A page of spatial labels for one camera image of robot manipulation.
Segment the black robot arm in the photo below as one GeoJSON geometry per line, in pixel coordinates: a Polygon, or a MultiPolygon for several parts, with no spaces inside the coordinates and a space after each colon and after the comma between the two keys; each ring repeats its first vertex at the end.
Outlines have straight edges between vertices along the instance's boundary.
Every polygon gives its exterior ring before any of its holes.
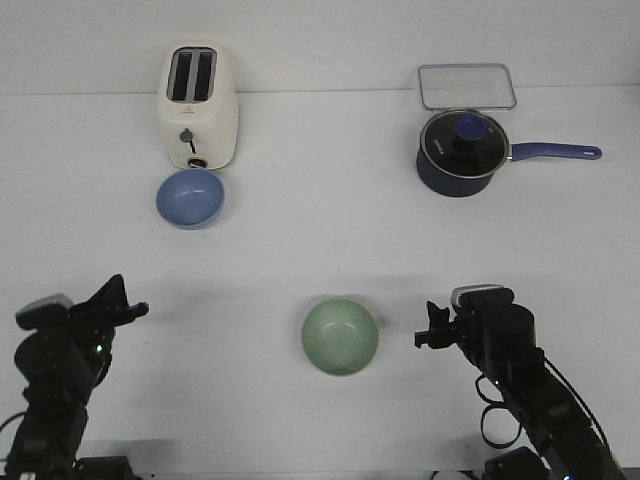
{"type": "Polygon", "coordinates": [[[594,420],[549,370],[531,311],[510,298],[475,298],[452,309],[427,302],[426,309],[429,328],[415,333],[416,347],[457,345],[501,394],[488,409],[508,410],[531,443],[486,461],[484,478],[624,478],[594,420]]]}
{"type": "Polygon", "coordinates": [[[5,459],[5,479],[133,479],[123,455],[77,455],[88,423],[87,405],[112,363],[118,327],[146,315],[145,302],[129,303],[115,274],[88,300],[55,294],[27,304],[15,320],[28,332],[14,363],[27,382],[25,411],[5,459]]]}

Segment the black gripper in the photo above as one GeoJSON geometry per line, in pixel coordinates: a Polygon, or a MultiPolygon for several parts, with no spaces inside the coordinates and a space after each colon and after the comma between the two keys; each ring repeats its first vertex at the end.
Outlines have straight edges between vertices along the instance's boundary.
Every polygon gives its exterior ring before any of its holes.
{"type": "Polygon", "coordinates": [[[434,302],[426,302],[428,329],[414,333],[414,346],[431,349],[444,349],[456,344],[461,350],[468,350],[471,345],[471,316],[456,316],[450,321],[450,309],[438,307],[434,302]]]}
{"type": "Polygon", "coordinates": [[[82,344],[111,344],[117,327],[132,323],[149,313],[149,304],[125,302],[124,277],[113,275],[86,302],[69,311],[68,327],[82,344]]]}

